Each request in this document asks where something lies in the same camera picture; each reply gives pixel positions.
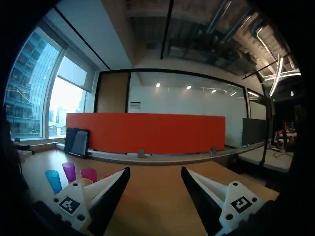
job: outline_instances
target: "sky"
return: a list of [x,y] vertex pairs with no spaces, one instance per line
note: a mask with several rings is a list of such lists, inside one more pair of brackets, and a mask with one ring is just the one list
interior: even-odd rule
[[54,121],[56,121],[58,107],[62,107],[68,113],[75,113],[82,98],[82,93],[81,88],[56,77],[49,105],[49,110],[54,111]]

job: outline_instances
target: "pink cup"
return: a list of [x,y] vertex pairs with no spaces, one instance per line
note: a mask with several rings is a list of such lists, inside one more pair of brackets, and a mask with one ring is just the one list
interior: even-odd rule
[[66,177],[69,181],[76,180],[76,167],[71,162],[65,162],[62,164],[63,170],[65,171]]
[[97,172],[94,169],[82,169],[81,175],[82,178],[90,179],[93,183],[97,182]]

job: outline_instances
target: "blue cup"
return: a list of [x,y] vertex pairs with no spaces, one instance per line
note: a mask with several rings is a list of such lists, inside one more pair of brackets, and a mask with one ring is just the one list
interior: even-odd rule
[[62,190],[62,187],[61,187],[58,171],[47,170],[45,175],[54,193],[56,194],[59,193]]

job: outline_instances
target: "desk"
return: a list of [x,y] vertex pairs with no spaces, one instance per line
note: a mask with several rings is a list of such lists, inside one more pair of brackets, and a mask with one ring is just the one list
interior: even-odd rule
[[[260,161],[263,158],[263,149],[264,147],[259,147],[254,150],[244,152],[242,154],[239,154],[239,158],[255,165],[259,165]],[[292,158],[293,153],[282,154],[280,152],[267,149],[265,163],[263,166],[267,169],[286,173],[290,169]]]
[[[77,178],[82,168],[94,168],[98,179],[122,170],[126,165],[83,160],[60,150],[37,153],[22,164],[23,175],[30,186],[33,201],[52,196],[45,171],[57,170],[62,187],[68,181],[62,163],[76,165]],[[130,166],[131,177],[117,205],[105,235],[205,235],[199,215],[180,176],[178,166]],[[242,177],[215,162],[185,167],[222,184],[239,181],[263,200],[275,200],[278,193]]]

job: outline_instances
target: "wooden door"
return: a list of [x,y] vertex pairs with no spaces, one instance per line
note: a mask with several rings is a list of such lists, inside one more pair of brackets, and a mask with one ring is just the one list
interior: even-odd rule
[[129,73],[104,74],[99,81],[96,112],[126,111]]

